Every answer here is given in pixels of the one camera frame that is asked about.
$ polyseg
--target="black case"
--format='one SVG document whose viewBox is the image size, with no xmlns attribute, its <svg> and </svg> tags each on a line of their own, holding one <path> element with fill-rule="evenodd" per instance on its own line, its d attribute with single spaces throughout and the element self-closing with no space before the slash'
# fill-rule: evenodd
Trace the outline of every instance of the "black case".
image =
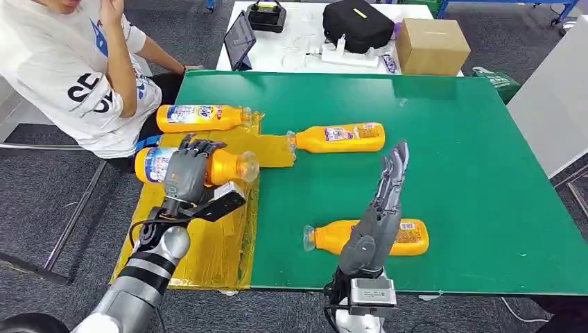
<svg viewBox="0 0 588 333">
<path fill-rule="evenodd" d="M 390 41 L 394 22 L 364 0 L 342 0 L 330 3 L 322 12 L 325 37 L 333 44 L 345 34 L 345 49 L 365 53 Z"/>
</svg>

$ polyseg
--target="silver robotic arm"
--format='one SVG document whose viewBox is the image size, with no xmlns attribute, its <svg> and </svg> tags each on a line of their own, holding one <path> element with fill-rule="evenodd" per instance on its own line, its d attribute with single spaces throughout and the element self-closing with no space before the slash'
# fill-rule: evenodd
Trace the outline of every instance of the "silver robotic arm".
<svg viewBox="0 0 588 333">
<path fill-rule="evenodd" d="M 400 226 L 400 192 L 408 165 L 408 145 L 400 141 L 390 156 L 382 157 L 378 188 L 339 256 L 346 275 L 359 271 L 374 277 L 381 272 Z"/>
<path fill-rule="evenodd" d="M 408 165 L 408 144 L 401 140 L 383 157 L 376 193 L 343 247 L 333 280 L 325 286 L 325 316 L 336 332 L 381 332 L 392 315 L 396 293 L 384 262 L 396 239 L 400 193 Z"/>
<path fill-rule="evenodd" d="M 191 219 L 216 221 L 245 203 L 241 189 L 233 182 L 220 187 L 204 186 L 208 157 L 222 142 L 195 140 L 187 136 L 168 162 L 164 188 L 166 198 L 154 207 L 141 226 L 139 241 L 114 283 L 94 311 L 75 333 L 145 332 L 147 324 L 175 268 L 190 247 L 186 230 Z"/>
</svg>

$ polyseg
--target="black pants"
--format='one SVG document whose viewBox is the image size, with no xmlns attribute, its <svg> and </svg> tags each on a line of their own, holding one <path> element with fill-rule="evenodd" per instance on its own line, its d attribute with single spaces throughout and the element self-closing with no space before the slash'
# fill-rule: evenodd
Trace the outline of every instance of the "black pants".
<svg viewBox="0 0 588 333">
<path fill-rule="evenodd" d="M 162 105 L 174 104 L 175 99 L 178 97 L 180 86 L 182 85 L 183 75 L 165 73 L 156 75 L 150 78 L 155 84 L 162 89 Z M 157 126 L 157 113 L 152 113 L 147 120 L 143 123 L 141 131 L 139 132 L 138 142 L 143 141 L 149 137 L 161 135 L 163 132 Z M 128 173 L 135 172 L 135 156 L 129 157 L 118 157 L 107 159 L 106 162 L 112 166 L 126 171 Z"/>
<path fill-rule="evenodd" d="M 588 332 L 588 297 L 535 296 L 531 298 L 543 310 L 553 314 L 537 333 Z"/>
</svg>

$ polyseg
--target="orange plastic bottle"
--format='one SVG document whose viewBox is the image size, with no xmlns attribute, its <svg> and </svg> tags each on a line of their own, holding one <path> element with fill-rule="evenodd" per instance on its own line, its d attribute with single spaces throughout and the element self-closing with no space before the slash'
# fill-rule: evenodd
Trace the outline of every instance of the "orange plastic bottle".
<svg viewBox="0 0 588 333">
<path fill-rule="evenodd" d="M 156 147 L 141 149 L 135 156 L 135 173 L 142 182 L 163 182 L 167 165 L 177 148 Z M 207 182 L 222 185 L 231 179 L 252 182 L 259 175 L 259 161 L 251 151 L 234 155 L 218 149 L 209 158 Z"/>
<path fill-rule="evenodd" d="M 303 238 L 304 249 L 310 251 L 314 248 L 321 248 L 339 255 L 357 223 L 359 220 L 340 220 L 320 228 L 306 225 Z M 423 221 L 401 219 L 396 241 L 390 249 L 390 255 L 421 255 L 426 252 L 427 248 L 429 248 L 429 234 L 426 232 Z"/>
<path fill-rule="evenodd" d="M 157 126 L 164 133 L 197 130 L 229 130 L 251 126 L 251 109 L 228 105 L 162 105 L 157 109 Z"/>
<path fill-rule="evenodd" d="M 379 151 L 386 142 L 381 123 L 351 123 L 337 126 L 314 126 L 304 132 L 288 131 L 291 148 L 311 153 Z"/>
</svg>

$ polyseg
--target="gray robotic hand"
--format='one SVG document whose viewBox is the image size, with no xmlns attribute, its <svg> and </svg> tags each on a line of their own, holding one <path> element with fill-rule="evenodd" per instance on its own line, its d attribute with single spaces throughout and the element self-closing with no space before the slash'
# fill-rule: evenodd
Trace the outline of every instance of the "gray robotic hand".
<svg viewBox="0 0 588 333">
<path fill-rule="evenodd" d="M 163 183 L 169 198 L 200 203 L 209 200 L 203 198 L 208 159 L 216 149 L 227 144 L 199 139 L 190 142 L 191 139 L 192 134 L 186 135 L 171 156 Z"/>
<path fill-rule="evenodd" d="M 400 193 L 408 165 L 408 144 L 401 140 L 383 157 L 374 198 L 339 255 L 339 269 L 347 275 L 362 271 L 376 277 L 396 240 L 400 224 Z"/>
</svg>

